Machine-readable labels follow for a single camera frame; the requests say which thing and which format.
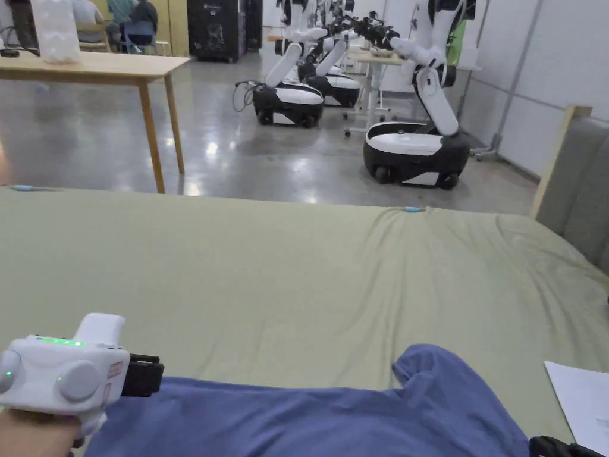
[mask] table leg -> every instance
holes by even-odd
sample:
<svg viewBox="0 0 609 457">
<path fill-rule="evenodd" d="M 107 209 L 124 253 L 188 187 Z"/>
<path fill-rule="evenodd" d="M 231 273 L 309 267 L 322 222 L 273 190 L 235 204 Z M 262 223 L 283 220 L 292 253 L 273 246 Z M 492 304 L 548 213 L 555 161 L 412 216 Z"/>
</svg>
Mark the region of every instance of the table leg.
<svg viewBox="0 0 609 457">
<path fill-rule="evenodd" d="M 169 103 L 169 116 L 171 117 L 171 128 L 174 131 L 175 153 L 178 157 L 178 170 L 184 174 L 184 158 L 182 157 L 182 141 L 180 139 L 180 128 L 178 126 L 178 111 L 175 109 L 174 83 L 171 73 L 165 76 L 165 90 L 167 91 L 167 102 Z"/>
<path fill-rule="evenodd" d="M 381 90 L 382 65 L 379 63 L 371 63 L 372 78 L 370 84 L 370 94 L 368 99 L 368 121 L 366 122 L 366 131 L 375 124 L 376 105 L 379 101 L 379 90 Z"/>
<path fill-rule="evenodd" d="M 139 98 L 142 102 L 142 112 L 144 113 L 144 123 L 146 124 L 146 135 L 148 136 L 148 144 L 150 145 L 150 158 L 152 159 L 152 168 L 154 169 L 154 179 L 157 182 L 157 192 L 164 194 L 165 183 L 163 182 L 163 172 L 161 170 L 161 158 L 158 153 L 157 131 L 154 127 L 148 82 L 140 82 L 138 88 Z"/>
<path fill-rule="evenodd" d="M 366 82 L 364 83 L 364 93 L 362 94 L 361 108 L 362 114 L 366 115 L 368 113 L 368 97 L 370 96 L 370 92 L 372 90 L 372 64 L 368 64 L 368 68 L 366 69 Z"/>
</svg>

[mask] desk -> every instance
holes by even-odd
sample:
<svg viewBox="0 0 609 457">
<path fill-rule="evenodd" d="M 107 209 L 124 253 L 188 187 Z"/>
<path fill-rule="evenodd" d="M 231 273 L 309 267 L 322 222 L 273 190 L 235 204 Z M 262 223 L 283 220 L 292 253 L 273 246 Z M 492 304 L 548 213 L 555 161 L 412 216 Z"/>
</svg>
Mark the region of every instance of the desk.
<svg viewBox="0 0 609 457">
<path fill-rule="evenodd" d="M 182 158 L 182 144 L 171 72 L 184 65 L 189 59 L 186 57 L 106 54 L 101 52 L 82 52 L 80 58 L 82 59 L 80 63 L 52 65 L 46 63 L 40 57 L 21 51 L 21 55 L 17 58 L 0 58 L 0 79 L 137 86 L 142 112 L 144 113 L 157 191 L 164 194 L 165 184 L 161 171 L 157 131 L 152 116 L 148 84 L 159 78 L 165 80 L 178 169 L 180 174 L 184 174 L 184 159 Z"/>
<path fill-rule="evenodd" d="M 401 66 L 406 60 L 399 58 L 397 54 L 393 54 L 391 57 L 378 57 L 372 55 L 370 51 L 354 50 L 347 52 L 347 59 L 368 64 L 364 92 L 362 93 L 361 103 L 357 108 L 366 114 L 366 128 L 346 128 L 345 136 L 350 136 L 351 132 L 367 132 L 375 123 L 376 104 L 378 103 L 379 90 L 381 90 L 382 67 L 384 65 Z"/>
</svg>

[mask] white paper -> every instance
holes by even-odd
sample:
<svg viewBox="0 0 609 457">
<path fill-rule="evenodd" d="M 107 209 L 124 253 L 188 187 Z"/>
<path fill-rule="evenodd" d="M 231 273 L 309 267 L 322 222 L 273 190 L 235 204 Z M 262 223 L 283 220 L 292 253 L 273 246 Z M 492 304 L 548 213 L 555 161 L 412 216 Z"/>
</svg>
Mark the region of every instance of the white paper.
<svg viewBox="0 0 609 457">
<path fill-rule="evenodd" d="M 609 456 L 609 374 L 545 365 L 577 443 Z"/>
</svg>

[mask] blue shirt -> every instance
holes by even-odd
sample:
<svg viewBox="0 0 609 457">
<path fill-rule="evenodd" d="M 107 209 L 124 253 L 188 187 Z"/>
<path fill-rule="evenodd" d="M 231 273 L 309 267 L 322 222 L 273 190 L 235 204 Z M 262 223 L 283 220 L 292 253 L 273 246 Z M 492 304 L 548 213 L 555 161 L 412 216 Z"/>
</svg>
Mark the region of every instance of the blue shirt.
<svg viewBox="0 0 609 457">
<path fill-rule="evenodd" d="M 465 362 L 415 345 L 401 389 L 277 389 L 181 378 L 123 398 L 86 457 L 528 457 L 528 439 Z"/>
</svg>

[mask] green led light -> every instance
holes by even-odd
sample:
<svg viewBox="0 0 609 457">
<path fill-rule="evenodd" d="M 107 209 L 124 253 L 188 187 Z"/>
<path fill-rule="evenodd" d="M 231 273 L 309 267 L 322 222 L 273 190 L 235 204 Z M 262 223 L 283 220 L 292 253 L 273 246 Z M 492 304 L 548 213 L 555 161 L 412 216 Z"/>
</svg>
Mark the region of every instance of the green led light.
<svg viewBox="0 0 609 457">
<path fill-rule="evenodd" d="M 85 345 L 85 343 L 82 343 L 80 341 L 70 341 L 68 339 L 43 338 L 42 336 L 37 336 L 36 339 L 39 341 L 44 341 L 44 342 L 67 344 L 69 346 L 84 346 Z"/>
</svg>

